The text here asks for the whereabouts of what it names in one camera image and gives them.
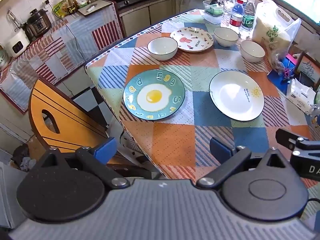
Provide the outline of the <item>white sun plate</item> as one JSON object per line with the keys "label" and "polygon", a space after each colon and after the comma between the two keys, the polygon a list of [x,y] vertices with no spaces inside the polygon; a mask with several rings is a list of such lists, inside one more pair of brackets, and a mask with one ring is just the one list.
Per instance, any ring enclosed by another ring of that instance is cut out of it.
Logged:
{"label": "white sun plate", "polygon": [[237,121],[251,121],[264,108],[260,86],[247,74],[237,71],[217,73],[210,81],[209,94],[216,108]]}

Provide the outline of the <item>green fried egg plate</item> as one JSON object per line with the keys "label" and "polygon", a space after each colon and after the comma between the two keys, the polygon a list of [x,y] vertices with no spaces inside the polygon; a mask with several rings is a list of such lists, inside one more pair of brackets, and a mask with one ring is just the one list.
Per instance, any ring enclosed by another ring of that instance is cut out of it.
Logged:
{"label": "green fried egg plate", "polygon": [[146,120],[162,120],[173,115],[182,106],[185,87],[174,73],[147,70],[134,76],[125,86],[123,103],[133,116]]}

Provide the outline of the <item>white bowl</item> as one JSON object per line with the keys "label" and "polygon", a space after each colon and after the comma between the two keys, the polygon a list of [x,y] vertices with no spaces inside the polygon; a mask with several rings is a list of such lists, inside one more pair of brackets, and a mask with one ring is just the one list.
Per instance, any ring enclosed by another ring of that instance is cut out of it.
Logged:
{"label": "white bowl", "polygon": [[242,57],[250,63],[260,62],[265,56],[263,47],[250,40],[241,42],[240,52]]}
{"label": "white bowl", "polygon": [[238,41],[238,34],[232,29],[218,27],[214,30],[214,37],[222,47],[231,47]]}
{"label": "white bowl", "polygon": [[158,37],[148,43],[147,49],[154,59],[167,61],[176,55],[178,43],[170,37]]}

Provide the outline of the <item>pink rabbit plate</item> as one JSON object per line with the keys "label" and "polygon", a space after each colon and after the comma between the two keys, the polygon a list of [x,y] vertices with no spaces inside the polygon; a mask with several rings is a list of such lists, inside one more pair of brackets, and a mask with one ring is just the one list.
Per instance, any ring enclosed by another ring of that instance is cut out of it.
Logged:
{"label": "pink rabbit plate", "polygon": [[183,27],[170,34],[177,44],[178,49],[190,53],[198,53],[211,48],[214,39],[207,31],[195,27]]}

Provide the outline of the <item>wooden chair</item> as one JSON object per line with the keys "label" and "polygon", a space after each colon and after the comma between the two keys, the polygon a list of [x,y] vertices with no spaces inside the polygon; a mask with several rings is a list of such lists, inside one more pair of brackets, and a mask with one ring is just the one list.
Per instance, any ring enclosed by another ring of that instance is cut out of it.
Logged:
{"label": "wooden chair", "polygon": [[120,122],[111,118],[108,125],[93,119],[71,98],[43,78],[38,78],[29,98],[31,127],[45,149],[74,153],[82,146],[94,148],[108,138],[117,142],[117,152],[106,166],[125,177],[154,179],[157,169],[134,144]]}

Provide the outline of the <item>white tissue pack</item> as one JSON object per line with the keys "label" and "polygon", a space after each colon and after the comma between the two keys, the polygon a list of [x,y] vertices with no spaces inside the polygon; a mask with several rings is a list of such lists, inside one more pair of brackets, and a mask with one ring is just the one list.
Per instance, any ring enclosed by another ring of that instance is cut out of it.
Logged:
{"label": "white tissue pack", "polygon": [[303,85],[297,79],[292,79],[287,87],[286,98],[306,115],[310,115],[314,105],[316,92]]}

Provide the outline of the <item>blue notebook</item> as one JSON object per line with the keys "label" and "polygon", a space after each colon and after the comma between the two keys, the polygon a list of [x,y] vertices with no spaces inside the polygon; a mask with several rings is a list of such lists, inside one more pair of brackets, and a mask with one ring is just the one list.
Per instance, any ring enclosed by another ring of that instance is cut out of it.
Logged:
{"label": "blue notebook", "polygon": [[279,89],[284,95],[286,95],[287,87],[290,83],[288,82],[282,82],[283,80],[283,74],[278,74],[276,71],[271,70],[267,75],[268,80],[273,83],[277,89]]}

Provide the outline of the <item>pink scissors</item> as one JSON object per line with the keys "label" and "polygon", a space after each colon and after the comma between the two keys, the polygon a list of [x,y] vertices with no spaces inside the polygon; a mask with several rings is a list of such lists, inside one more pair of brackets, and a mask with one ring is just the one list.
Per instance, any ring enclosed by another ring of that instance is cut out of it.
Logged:
{"label": "pink scissors", "polygon": [[288,82],[290,79],[292,79],[294,75],[294,69],[297,64],[297,59],[295,59],[292,55],[287,54],[286,57],[282,60],[282,64],[285,67],[285,70],[283,72],[283,80],[282,82]]}

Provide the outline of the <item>green label water bottle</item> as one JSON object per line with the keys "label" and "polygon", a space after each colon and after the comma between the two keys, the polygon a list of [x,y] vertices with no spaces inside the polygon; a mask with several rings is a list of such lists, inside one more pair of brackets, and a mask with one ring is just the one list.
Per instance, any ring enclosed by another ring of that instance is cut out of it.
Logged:
{"label": "green label water bottle", "polygon": [[240,38],[245,40],[250,36],[253,29],[253,23],[255,19],[255,0],[248,0],[244,7],[244,15],[240,27]]}

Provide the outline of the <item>red label water bottle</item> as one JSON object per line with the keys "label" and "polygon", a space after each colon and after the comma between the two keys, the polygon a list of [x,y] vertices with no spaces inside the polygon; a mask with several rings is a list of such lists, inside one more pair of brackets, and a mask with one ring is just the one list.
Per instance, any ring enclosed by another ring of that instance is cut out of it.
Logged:
{"label": "red label water bottle", "polygon": [[229,23],[233,27],[240,27],[242,18],[244,16],[243,0],[236,0],[236,3],[232,9]]}

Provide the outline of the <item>black pressure cooker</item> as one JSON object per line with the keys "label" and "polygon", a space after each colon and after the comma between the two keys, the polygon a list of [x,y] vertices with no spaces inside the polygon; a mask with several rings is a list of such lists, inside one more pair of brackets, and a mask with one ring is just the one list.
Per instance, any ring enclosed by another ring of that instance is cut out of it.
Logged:
{"label": "black pressure cooker", "polygon": [[44,35],[52,27],[47,12],[47,10],[43,9],[34,9],[30,12],[30,17],[27,19],[27,26],[36,38]]}

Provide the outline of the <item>clear plastic basket box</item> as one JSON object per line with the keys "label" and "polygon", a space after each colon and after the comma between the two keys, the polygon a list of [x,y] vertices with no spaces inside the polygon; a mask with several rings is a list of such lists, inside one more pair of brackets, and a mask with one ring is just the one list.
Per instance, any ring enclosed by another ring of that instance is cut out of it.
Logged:
{"label": "clear plastic basket box", "polygon": [[220,24],[223,16],[223,6],[225,0],[206,0],[203,1],[203,18],[212,24]]}

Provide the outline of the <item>cutting board with knife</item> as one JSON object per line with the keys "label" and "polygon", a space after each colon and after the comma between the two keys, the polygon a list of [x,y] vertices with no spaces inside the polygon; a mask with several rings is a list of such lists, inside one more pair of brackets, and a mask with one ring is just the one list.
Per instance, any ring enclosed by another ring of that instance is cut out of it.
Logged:
{"label": "cutting board with knife", "polygon": [[106,0],[97,0],[95,2],[92,2],[91,4],[88,4],[78,10],[80,14],[83,16],[88,16],[91,13],[94,13],[96,11],[99,11],[105,7],[111,6],[113,3]]}

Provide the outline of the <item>clear white label bottle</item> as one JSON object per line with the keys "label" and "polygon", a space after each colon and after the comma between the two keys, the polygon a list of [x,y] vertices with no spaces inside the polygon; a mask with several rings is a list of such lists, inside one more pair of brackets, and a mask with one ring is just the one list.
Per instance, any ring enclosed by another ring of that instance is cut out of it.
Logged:
{"label": "clear white label bottle", "polygon": [[232,13],[234,5],[235,5],[235,0],[225,0],[224,1],[223,15],[222,15],[220,27],[224,27],[224,28],[229,27],[231,13]]}

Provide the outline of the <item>wooden picture frame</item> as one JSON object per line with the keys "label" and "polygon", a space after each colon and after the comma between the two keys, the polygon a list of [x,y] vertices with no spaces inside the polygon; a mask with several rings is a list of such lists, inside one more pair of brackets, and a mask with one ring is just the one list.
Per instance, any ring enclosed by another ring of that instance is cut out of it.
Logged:
{"label": "wooden picture frame", "polygon": [[319,62],[314,60],[306,52],[302,52],[296,63],[294,73],[299,75],[303,73],[313,83],[312,88],[316,91],[319,88]]}

